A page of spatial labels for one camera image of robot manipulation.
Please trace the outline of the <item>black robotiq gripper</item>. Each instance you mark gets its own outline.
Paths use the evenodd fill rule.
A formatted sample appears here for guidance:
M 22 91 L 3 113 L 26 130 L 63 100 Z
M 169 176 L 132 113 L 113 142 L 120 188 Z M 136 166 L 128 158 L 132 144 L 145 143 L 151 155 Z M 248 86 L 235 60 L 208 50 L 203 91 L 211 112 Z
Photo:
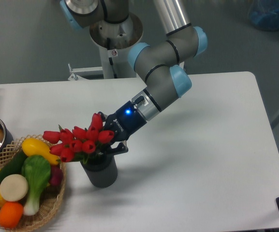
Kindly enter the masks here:
M 125 103 L 109 116 L 103 112 L 98 112 L 98 114 L 102 122 L 105 123 L 104 129 L 114 132 L 111 142 L 119 142 L 117 147 L 112 148 L 110 146 L 106 149 L 108 155 L 127 153 L 129 149 L 126 140 L 147 123 L 131 101 Z

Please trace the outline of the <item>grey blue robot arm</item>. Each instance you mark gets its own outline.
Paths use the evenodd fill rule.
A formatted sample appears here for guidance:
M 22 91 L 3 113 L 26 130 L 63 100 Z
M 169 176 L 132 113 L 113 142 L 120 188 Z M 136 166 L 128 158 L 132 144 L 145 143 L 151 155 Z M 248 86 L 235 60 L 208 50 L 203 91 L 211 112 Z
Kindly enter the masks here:
M 143 26 L 129 11 L 126 0 L 62 0 L 60 6 L 71 26 L 89 28 L 98 46 L 105 79 L 139 76 L 146 88 L 115 113 L 98 113 L 88 130 L 82 151 L 100 155 L 127 152 L 126 141 L 137 130 L 192 86 L 181 62 L 207 48 L 207 37 L 193 27 L 182 2 L 156 0 L 154 5 L 166 34 L 156 46 L 141 42 Z

